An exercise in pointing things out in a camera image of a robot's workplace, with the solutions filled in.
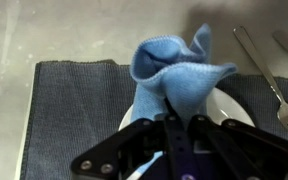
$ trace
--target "table surface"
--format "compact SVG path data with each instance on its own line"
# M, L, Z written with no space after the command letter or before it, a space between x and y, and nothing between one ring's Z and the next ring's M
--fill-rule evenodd
M232 33L243 25L273 75L288 78L288 54L271 37L288 32L288 1L0 0L0 180L15 175L37 62L129 64L143 40L173 34L190 43L203 23L213 33L213 64L260 73Z

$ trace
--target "blue cloth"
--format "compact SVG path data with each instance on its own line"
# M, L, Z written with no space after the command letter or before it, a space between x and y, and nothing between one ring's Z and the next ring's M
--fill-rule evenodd
M204 24L196 32L190 47L177 36L160 36L141 43L130 66L137 82L131 122L139 118L154 120L167 113L167 97L173 109L187 125L196 113L206 113L205 101L222 78L235 73L232 63L210 65L211 30ZM143 173L153 162L141 166Z

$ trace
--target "bolt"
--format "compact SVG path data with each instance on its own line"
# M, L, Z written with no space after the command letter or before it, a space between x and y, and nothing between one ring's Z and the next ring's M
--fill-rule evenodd
M89 160L83 161L81 164L81 169L82 170L89 170L92 167L92 162Z
M170 120L170 121L175 121L176 118L175 118L174 116L170 116L170 117L168 118L168 120Z
M182 176L182 180L195 180L194 176L190 175L190 174L184 174Z
M260 180L260 178L251 176L251 177L248 177L247 180Z
M150 125L150 124L151 124L150 121L144 121L144 122L143 122L143 125L144 125L144 126L147 126L147 125Z
M197 120L199 120L199 121L204 121L205 118L204 118L203 116L199 116L199 117L197 117Z
M103 174L109 174L113 171L113 166L111 164L104 164L102 167L101 167L101 172Z
M236 126L235 122L233 122L233 121L229 121L229 122L228 122L228 125L229 125L229 126Z

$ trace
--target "dark placemat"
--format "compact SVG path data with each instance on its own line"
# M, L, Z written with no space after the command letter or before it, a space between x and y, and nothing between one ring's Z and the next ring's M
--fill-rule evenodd
M276 78L288 101L288 79ZM118 130L134 97L129 66L42 62L36 65L21 180L70 179L70 162ZM260 129L288 139L278 100L262 76L233 75L217 87Z

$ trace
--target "silver fork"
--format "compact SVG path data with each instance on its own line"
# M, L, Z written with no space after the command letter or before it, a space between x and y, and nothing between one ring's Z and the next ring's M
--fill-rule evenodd
M279 118L283 126L288 130L288 103L285 101L280 89L278 88L272 73L270 72L263 58L257 51L246 29L243 26L237 27L234 29L234 34L237 37L238 41L243 46L243 48L246 50L248 55L253 59L255 64L261 70L264 77L270 84L272 90L275 92L277 98L279 99L280 108L277 112L277 117Z

